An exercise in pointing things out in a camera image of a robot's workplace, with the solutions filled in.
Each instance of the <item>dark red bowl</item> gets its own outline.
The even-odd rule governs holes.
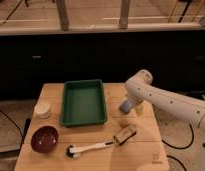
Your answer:
[[[58,132],[54,127],[41,127],[33,134],[31,147],[38,153],[49,153],[56,146],[58,137]]]

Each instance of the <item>wooden tabletop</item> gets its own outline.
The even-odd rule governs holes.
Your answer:
[[[52,116],[40,119],[35,114],[22,146],[15,170],[47,171],[167,171],[169,164],[161,141],[152,105],[143,101],[131,113],[124,115],[119,105],[126,99],[122,83],[104,84],[108,121],[103,125],[66,128],[60,126],[63,84],[45,84],[40,100],[51,104]],[[137,126],[137,134],[122,146],[92,150],[77,159],[66,156],[71,144],[90,145],[110,140],[128,124]],[[39,154],[31,149],[33,133],[40,127],[51,125],[59,132],[59,142],[49,154]]]

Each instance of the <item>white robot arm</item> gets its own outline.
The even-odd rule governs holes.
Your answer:
[[[147,100],[158,108],[202,129],[203,145],[198,170],[205,171],[205,101],[153,87],[150,85],[152,81],[153,77],[147,70],[140,70],[129,78],[125,83],[128,98],[120,106],[120,110],[129,113],[142,100]]]

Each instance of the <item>brush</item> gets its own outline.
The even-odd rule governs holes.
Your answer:
[[[82,146],[82,147],[76,147],[75,145],[70,145],[66,150],[66,154],[68,157],[77,158],[81,155],[82,152],[91,149],[107,148],[107,147],[111,147],[115,143],[117,143],[118,145],[123,145],[129,138],[131,138],[135,134],[136,134],[136,127],[134,127],[133,125],[129,125],[124,129],[122,129],[120,132],[118,132],[114,136],[114,140],[112,141],[96,143],[96,144]]]

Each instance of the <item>green tray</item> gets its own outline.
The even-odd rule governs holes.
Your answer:
[[[107,121],[101,80],[68,81],[64,85],[60,124],[66,127]]]

